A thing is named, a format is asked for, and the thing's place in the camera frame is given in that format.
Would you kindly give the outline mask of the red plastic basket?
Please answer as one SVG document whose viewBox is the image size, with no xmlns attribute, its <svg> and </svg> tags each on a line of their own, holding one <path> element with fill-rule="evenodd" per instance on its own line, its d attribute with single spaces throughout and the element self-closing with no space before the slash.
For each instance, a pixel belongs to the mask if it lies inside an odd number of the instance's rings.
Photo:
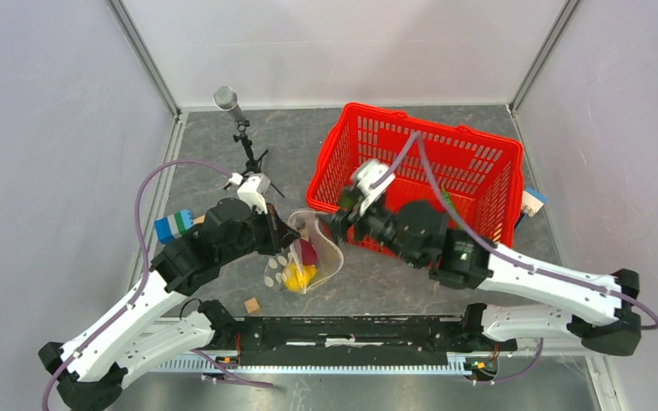
<svg viewBox="0 0 658 411">
<path fill-rule="evenodd" d="M 353 172 L 370 158 L 391 164 L 406 140 L 422 135 L 436 181 L 479 235 L 511 247 L 522 206 L 523 146 L 466 126 L 445 126 L 366 104 L 347 104 L 320 149 L 306 202 L 334 212 Z"/>
</svg>

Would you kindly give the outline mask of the purple toy vegetable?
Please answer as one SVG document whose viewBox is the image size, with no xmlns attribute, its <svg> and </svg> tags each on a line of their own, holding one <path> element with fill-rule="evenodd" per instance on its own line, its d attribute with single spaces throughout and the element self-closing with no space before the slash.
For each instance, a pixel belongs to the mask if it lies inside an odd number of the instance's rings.
<svg viewBox="0 0 658 411">
<path fill-rule="evenodd" d="M 302 265 L 316 265 L 318 261 L 318 254 L 310 241 L 305 239 L 299 240 L 299 256 Z"/>
</svg>

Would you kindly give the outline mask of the green toy cucumber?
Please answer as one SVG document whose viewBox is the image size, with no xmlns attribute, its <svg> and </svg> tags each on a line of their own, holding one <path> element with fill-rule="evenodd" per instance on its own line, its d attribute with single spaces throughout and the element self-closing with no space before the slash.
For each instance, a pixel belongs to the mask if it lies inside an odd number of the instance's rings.
<svg viewBox="0 0 658 411">
<path fill-rule="evenodd" d="M 342 210 L 352 210 L 361 198 L 362 193 L 357 187 L 346 186 L 342 189 L 337 205 Z"/>
</svg>

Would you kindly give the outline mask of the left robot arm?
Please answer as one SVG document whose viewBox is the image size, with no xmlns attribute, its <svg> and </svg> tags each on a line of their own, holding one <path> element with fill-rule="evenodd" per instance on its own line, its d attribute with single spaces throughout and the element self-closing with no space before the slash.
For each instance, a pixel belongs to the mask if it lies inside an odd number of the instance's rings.
<svg viewBox="0 0 658 411">
<path fill-rule="evenodd" d="M 166 244 L 140 282 L 94 325 L 68 342 L 48 342 L 39 350 L 51 388 L 71 410 L 105 410 L 162 362 L 209 344 L 228 347 L 234 321 L 216 301 L 148 337 L 142 333 L 216 279 L 222 267 L 252 253 L 280 254 L 299 238 L 272 204 L 259 208 L 238 199 L 219 201 L 202 223 Z"/>
</svg>

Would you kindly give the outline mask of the yellow toy pepper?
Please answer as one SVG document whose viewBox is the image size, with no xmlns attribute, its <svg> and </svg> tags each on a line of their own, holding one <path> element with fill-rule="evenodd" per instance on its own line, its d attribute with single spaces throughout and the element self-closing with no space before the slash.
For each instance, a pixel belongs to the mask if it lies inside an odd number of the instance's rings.
<svg viewBox="0 0 658 411">
<path fill-rule="evenodd" d="M 314 265 L 299 265 L 297 262 L 291 262 L 284 268 L 281 278 L 289 291 L 304 294 L 316 272 Z"/>
</svg>

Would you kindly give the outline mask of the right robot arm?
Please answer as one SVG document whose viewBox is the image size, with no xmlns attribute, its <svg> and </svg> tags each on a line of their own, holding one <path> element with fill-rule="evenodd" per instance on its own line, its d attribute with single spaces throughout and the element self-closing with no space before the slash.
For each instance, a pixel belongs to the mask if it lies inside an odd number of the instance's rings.
<svg viewBox="0 0 658 411">
<path fill-rule="evenodd" d="M 448 216 L 426 200 L 392 213 L 382 204 L 364 213 L 357 207 L 322 217 L 321 228 L 335 242 L 370 237 L 405 264 L 429 269 L 451 289 L 478 289 L 529 299 L 527 306 L 478 303 L 467 308 L 460 327 L 472 349 L 518 338 L 576 337 L 597 353 L 632 355 L 641 340 L 641 318 L 631 308 L 639 276 L 618 270 L 594 275 L 516 253 L 499 243 L 475 241 L 448 225 Z"/>
</svg>

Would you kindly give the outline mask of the polka dot zip bag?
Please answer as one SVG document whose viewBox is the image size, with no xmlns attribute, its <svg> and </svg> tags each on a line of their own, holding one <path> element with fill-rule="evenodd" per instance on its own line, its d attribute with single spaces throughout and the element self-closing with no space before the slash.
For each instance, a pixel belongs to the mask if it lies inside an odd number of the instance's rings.
<svg viewBox="0 0 658 411">
<path fill-rule="evenodd" d="M 270 257 L 264 284 L 270 289 L 306 294 L 333 278 L 344 266 L 344 254 L 325 233 L 318 211 L 299 210 L 289 217 L 289 226 L 300 238 L 277 256 Z"/>
</svg>

